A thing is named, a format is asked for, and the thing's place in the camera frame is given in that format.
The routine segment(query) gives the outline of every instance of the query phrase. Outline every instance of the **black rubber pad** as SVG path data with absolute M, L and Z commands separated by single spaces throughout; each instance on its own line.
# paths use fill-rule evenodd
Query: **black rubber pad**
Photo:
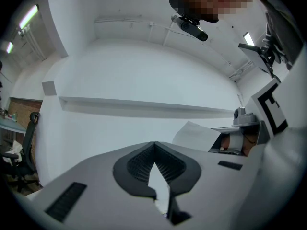
M 72 183 L 45 212 L 62 222 L 86 189 L 82 183 Z
M 224 167 L 230 168 L 230 169 L 234 169 L 234 170 L 241 170 L 242 168 L 242 164 L 238 164 L 238 163 L 232 163 L 232 162 L 227 162 L 227 161 L 219 161 L 218 165 L 222 165 Z

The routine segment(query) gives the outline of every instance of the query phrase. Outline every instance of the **white wall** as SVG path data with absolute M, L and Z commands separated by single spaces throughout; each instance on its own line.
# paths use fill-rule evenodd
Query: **white wall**
M 55 28 L 67 55 L 76 54 L 95 39 L 95 0 L 48 0 Z
M 147 42 L 97 40 L 54 64 L 44 81 L 56 91 L 45 96 L 37 127 L 43 185 L 88 157 L 147 141 L 172 142 L 187 121 L 230 126 L 240 106 L 237 86 L 215 68 Z
M 0 81 L 3 87 L 0 89 L 0 96 L 2 100 L 0 101 L 0 106 L 2 108 L 8 109 L 10 104 L 10 95 L 13 91 L 15 82 L 21 72 L 21 70 L 10 62 L 7 59 L 7 56 L 4 54 L 0 55 L 0 60 L 3 64 L 2 70 L 0 73 Z
M 288 70 L 284 63 L 273 64 L 274 74 L 279 77 L 281 81 L 285 79 L 288 74 Z M 245 106 L 249 98 L 261 90 L 265 85 L 267 85 L 272 78 L 267 74 L 262 72 L 258 67 L 254 67 L 250 72 L 245 74 L 242 79 L 240 79 L 236 84 L 240 89 L 243 96 L 243 106 Z
M 44 25 L 46 27 L 47 33 L 50 37 L 50 41 L 52 42 L 54 48 L 56 49 L 59 55 L 61 55 L 62 57 L 67 57 L 68 54 L 59 37 L 59 34 L 57 32 L 56 26 L 54 24 L 51 15 L 49 0 L 36 0 L 35 4 L 38 4 L 39 6 L 39 11 L 42 15 Z
M 157 25 L 169 27 L 171 16 L 175 10 L 169 5 L 169 0 L 97 0 L 99 20 L 95 23 L 98 38 L 127 38 L 147 41 L 151 27 L 149 21 L 154 22 L 151 31 L 151 42 L 162 44 L 167 29 Z M 247 62 L 245 54 L 238 48 L 239 43 L 246 43 L 243 35 L 250 32 L 256 40 L 266 28 L 266 19 L 254 0 L 248 8 L 241 9 L 236 14 L 230 14 L 227 19 L 217 23 L 200 21 L 200 27 L 208 34 L 209 39 L 201 42 L 194 37 L 183 36 L 184 33 L 177 24 L 170 32 L 166 45 L 202 59 L 224 72 L 226 76 L 233 74 Z M 113 19 L 116 22 L 101 22 Z M 132 19 L 120 22 L 120 19 Z
M 28 99 L 28 100 L 43 100 L 44 91 L 42 80 L 49 69 L 60 60 L 61 57 L 57 52 L 54 52 L 44 61 L 38 61 L 32 66 L 29 66 L 20 73 L 14 89 L 10 97 Z
M 172 109 L 65 103 L 57 96 L 45 96 L 40 113 L 35 157 L 42 185 L 91 156 L 147 141 L 171 143 L 187 121 L 227 127 L 233 120 Z
M 65 97 L 143 101 L 235 110 L 239 89 L 180 51 L 147 42 L 96 40 L 70 73 Z

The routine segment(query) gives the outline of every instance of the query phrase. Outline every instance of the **white panel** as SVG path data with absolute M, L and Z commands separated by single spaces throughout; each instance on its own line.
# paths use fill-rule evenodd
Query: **white panel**
M 303 128 L 307 125 L 306 62 L 305 44 L 289 75 L 273 93 L 291 128 Z
M 150 26 L 138 22 L 95 23 L 95 32 L 100 39 L 132 39 L 147 41 Z
M 180 51 L 137 41 L 95 41 L 76 58 L 61 96 L 235 110 L 236 85 Z
M 45 97 L 43 119 L 37 127 L 36 144 L 40 149 L 35 151 L 41 184 L 46 185 L 77 163 L 101 153 L 147 141 L 171 143 L 189 120 L 206 127 L 232 124 L 232 118 L 171 118 L 167 110 L 157 111 L 159 118 L 150 117 L 151 112 L 146 116 L 146 109 L 140 111 L 140 116 L 130 116 L 133 109 L 74 102 L 61 105 L 56 96 Z
M 212 49 L 203 45 L 198 39 L 192 36 L 170 32 L 166 46 L 195 56 L 211 66 L 216 67 L 220 71 L 223 71 L 223 69 L 228 66 L 226 61 L 221 58 L 219 53 L 214 52 Z
M 160 26 L 153 26 L 152 35 L 150 38 L 150 43 L 156 43 L 162 45 L 168 29 L 160 27 Z
M 286 64 L 283 62 L 281 64 L 274 62 L 273 70 L 274 74 L 279 77 L 281 81 L 285 79 L 289 72 Z M 258 67 L 248 69 L 248 73 L 245 73 L 245 75 L 238 82 L 236 82 L 243 95 L 243 106 L 247 104 L 248 100 L 253 94 L 257 93 L 271 80 L 272 78 L 269 76 L 269 74 L 264 73 Z
M 168 0 L 97 0 L 102 18 L 138 18 L 170 25 L 176 11 Z
M 43 62 L 36 62 L 35 64 L 23 69 L 15 83 L 10 97 L 43 100 L 45 95 L 42 81 L 52 65 L 60 59 L 60 56 L 54 52 Z
M 48 0 L 53 22 L 68 55 L 95 40 L 95 0 Z

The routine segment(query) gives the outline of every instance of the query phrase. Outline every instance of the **white paper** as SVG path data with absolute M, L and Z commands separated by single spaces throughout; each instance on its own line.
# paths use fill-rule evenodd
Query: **white paper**
M 188 121 L 175 135 L 173 144 L 209 151 L 221 133 Z
M 23 146 L 22 146 L 19 142 L 17 142 L 17 141 L 15 140 L 15 141 L 13 142 L 12 150 L 7 151 L 7 153 L 17 154 L 17 155 L 18 155 L 18 158 L 15 159 L 15 161 L 16 161 L 16 162 L 21 162 L 22 157 L 21 157 L 20 152 L 21 152 L 22 149 L 23 149 Z M 13 165 L 12 165 L 11 159 L 3 157 L 3 160 L 4 160 L 5 162 L 7 162 L 7 163 L 10 163 L 11 166 L 13 166 Z
M 303 128 L 307 125 L 306 61 L 306 45 L 304 45 L 291 71 L 273 92 L 273 96 L 291 128 Z
M 155 163 L 149 174 L 148 186 L 154 189 L 157 194 L 154 204 L 162 214 L 166 213 L 169 202 L 169 186 Z

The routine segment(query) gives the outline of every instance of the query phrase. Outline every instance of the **desk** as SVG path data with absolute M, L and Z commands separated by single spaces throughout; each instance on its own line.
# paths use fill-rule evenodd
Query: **desk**
M 17 122 L 13 122 L 10 119 L 4 119 L 3 117 L 0 117 L 0 145 L 2 145 L 2 128 L 13 132 L 13 140 L 16 140 L 16 133 L 25 134 L 26 132 L 26 129 Z

